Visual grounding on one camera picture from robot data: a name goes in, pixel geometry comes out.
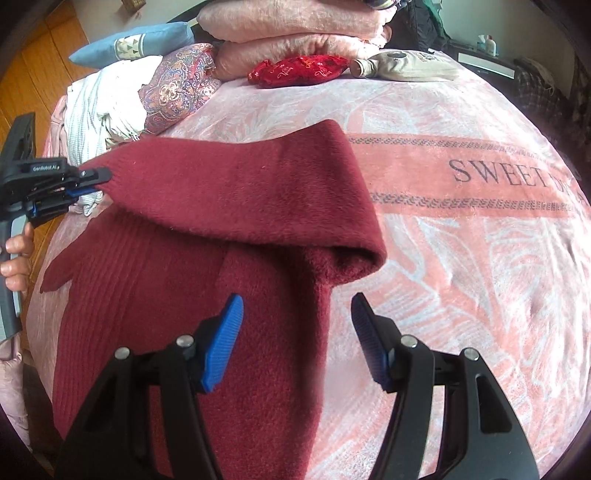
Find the pink blanket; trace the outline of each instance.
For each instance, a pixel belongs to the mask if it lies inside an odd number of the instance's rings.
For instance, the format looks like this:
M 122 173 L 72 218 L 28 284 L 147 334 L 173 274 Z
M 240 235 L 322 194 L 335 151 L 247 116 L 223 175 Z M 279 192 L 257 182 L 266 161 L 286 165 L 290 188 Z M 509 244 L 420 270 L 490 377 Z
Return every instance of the pink blanket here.
M 374 10 L 359 0 L 217 0 L 203 7 L 197 22 L 214 37 L 235 43 L 328 33 L 384 46 L 384 25 L 396 10 Z
M 66 97 L 57 102 L 51 115 L 43 156 L 67 157 L 68 145 L 64 128 Z M 13 428 L 25 445 L 30 446 L 29 422 L 22 392 L 22 347 L 20 335 L 0 342 L 0 405 L 6 412 Z
M 386 26 L 384 44 L 391 30 Z M 220 80 L 247 77 L 265 60 L 276 63 L 290 57 L 334 55 L 346 59 L 368 59 L 379 53 L 379 47 L 346 35 L 304 33 L 262 38 L 246 43 L 224 42 L 216 57 L 215 76 Z
M 357 291 L 433 349 L 477 348 L 547 472 L 591 409 L 591 209 L 569 169 L 467 70 L 454 82 L 422 84 L 344 77 L 259 90 L 236 80 L 165 135 L 250 142 L 327 118 L 349 134 L 388 260 L 333 293 L 323 414 L 307 478 L 367 478 L 391 413 L 393 395 L 372 382 L 350 321 Z M 86 222 L 69 215 L 46 262 Z M 51 392 L 68 290 L 33 295 L 31 350 Z M 442 407 L 437 395 L 434 409 Z M 436 417 L 423 474 L 434 468 L 440 426 Z

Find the pink quilt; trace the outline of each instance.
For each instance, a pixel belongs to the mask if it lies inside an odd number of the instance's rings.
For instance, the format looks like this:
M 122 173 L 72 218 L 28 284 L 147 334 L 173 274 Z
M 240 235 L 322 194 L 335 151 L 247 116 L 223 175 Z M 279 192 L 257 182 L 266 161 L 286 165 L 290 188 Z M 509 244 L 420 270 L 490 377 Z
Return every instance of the pink quilt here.
M 236 80 L 164 135 L 251 142 L 327 118 L 358 155 L 388 261 L 333 293 L 323 415 L 307 478 L 367 478 L 394 402 L 372 382 L 351 324 L 357 291 L 433 349 L 477 348 L 547 472 L 591 409 L 591 208 L 573 175 L 515 107 L 467 70 L 449 83 L 343 77 L 258 90 Z M 74 214 L 62 222 L 46 263 L 86 222 Z M 67 287 L 35 291 L 28 314 L 50 394 L 67 298 Z M 423 474 L 437 459 L 437 393 Z

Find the blue gripper pad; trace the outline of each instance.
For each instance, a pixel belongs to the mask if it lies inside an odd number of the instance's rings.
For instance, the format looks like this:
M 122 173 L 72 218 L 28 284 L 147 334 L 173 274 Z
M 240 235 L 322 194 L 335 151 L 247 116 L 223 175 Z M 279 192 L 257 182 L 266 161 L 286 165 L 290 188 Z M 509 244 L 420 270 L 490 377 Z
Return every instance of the blue gripper pad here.
M 392 388 L 390 365 L 394 362 L 394 350 L 384 345 L 378 333 L 375 317 L 365 296 L 362 293 L 355 295 L 351 301 L 353 327 L 372 378 L 388 391 Z
M 215 386 L 222 381 L 242 326 L 243 316 L 242 297 L 233 294 L 219 315 L 219 327 L 204 355 L 201 385 L 205 393 L 213 391 Z

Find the blue pillow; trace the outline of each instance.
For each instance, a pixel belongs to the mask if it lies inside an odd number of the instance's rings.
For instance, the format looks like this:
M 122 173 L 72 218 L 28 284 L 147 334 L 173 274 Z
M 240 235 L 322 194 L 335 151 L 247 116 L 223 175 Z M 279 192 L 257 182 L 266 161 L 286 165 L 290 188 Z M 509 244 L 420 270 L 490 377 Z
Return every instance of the blue pillow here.
M 186 22 L 136 27 L 86 45 L 75 51 L 70 60 L 82 67 L 102 69 L 120 60 L 167 55 L 193 43 L 193 32 Z

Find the white bottle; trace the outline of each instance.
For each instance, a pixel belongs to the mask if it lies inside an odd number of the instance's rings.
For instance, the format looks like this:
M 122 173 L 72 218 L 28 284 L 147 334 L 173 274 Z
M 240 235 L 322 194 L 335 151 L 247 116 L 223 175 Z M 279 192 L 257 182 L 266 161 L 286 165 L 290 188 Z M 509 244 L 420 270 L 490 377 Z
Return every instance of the white bottle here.
M 486 37 L 486 53 L 492 57 L 496 57 L 496 42 L 492 39 L 492 35 Z

